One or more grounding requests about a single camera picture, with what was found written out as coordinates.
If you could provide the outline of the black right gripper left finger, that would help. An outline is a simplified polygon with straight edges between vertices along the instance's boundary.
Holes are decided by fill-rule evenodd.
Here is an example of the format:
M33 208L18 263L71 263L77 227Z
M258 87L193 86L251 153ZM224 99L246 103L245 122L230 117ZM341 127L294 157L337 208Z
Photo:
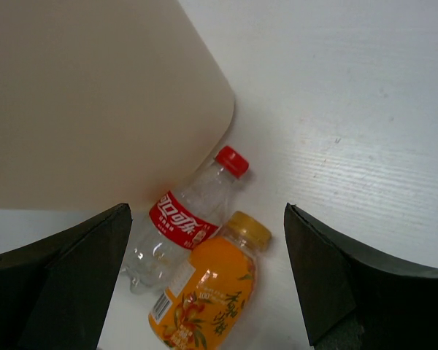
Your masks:
M120 203L0 254L0 349L96 349L131 225Z

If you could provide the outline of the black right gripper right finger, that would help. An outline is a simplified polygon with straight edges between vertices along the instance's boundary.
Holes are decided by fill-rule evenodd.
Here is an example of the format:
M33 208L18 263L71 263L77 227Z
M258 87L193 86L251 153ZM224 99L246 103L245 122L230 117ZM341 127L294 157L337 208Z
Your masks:
M438 268L381 252L293 204L284 229L314 349L438 349Z

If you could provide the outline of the orange juice bottle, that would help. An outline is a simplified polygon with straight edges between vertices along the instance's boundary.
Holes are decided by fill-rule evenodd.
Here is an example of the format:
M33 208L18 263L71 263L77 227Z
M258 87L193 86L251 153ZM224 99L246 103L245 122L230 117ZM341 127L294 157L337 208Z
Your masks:
M257 256L271 232L236 211L180 265L148 320L169 349L219 349L256 288Z

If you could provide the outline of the clear bottle red cap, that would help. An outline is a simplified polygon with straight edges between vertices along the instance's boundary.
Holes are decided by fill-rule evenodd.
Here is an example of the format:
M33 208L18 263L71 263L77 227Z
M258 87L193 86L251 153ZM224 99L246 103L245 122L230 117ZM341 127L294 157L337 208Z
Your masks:
M205 169L153 204L132 230L121 265L132 293L165 288L190 251L216 234L248 169L242 155L224 146Z

